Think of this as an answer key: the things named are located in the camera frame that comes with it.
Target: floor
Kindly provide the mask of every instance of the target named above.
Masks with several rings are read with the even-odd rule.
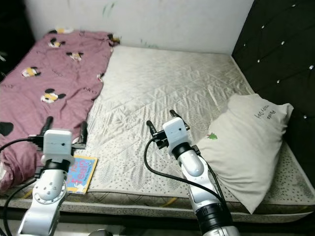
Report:
[[[10,220],[9,227],[14,235],[20,225],[20,221]],[[0,227],[4,230],[3,221]],[[179,231],[179,230],[140,230],[125,229],[119,225],[93,225],[93,224],[69,224],[59,223],[55,231],[55,236],[88,236],[89,233],[98,229],[107,229],[114,236],[201,236],[198,231]],[[241,236],[304,236],[297,234],[253,234],[242,233]]]

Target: button on headboard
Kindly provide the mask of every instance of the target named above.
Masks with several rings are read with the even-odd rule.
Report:
[[[232,56],[256,93],[293,105],[285,139],[315,186],[315,1],[255,0]]]

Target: bed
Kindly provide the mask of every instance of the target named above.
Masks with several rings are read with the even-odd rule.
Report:
[[[145,168],[142,156],[150,139],[145,121],[159,129],[174,109],[190,125],[196,143],[232,94],[254,93],[235,61],[220,54],[117,46],[102,79],[104,87],[87,120],[87,147],[75,153],[97,157],[98,164],[87,194],[68,194],[61,210],[194,219],[187,186]],[[150,148],[148,157],[155,169],[181,175],[165,149]],[[272,187],[253,215],[222,188],[235,221],[291,222],[315,208],[315,191],[286,143]],[[21,197],[29,190],[11,206],[28,208],[30,197]]]

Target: colorful book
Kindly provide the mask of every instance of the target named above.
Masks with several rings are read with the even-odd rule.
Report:
[[[85,194],[88,190],[97,158],[74,155],[74,164],[70,166],[67,178],[69,193]]]

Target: white wall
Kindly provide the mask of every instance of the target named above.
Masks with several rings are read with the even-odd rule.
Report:
[[[25,0],[36,39],[59,27],[103,30],[122,44],[231,54],[253,0]]]

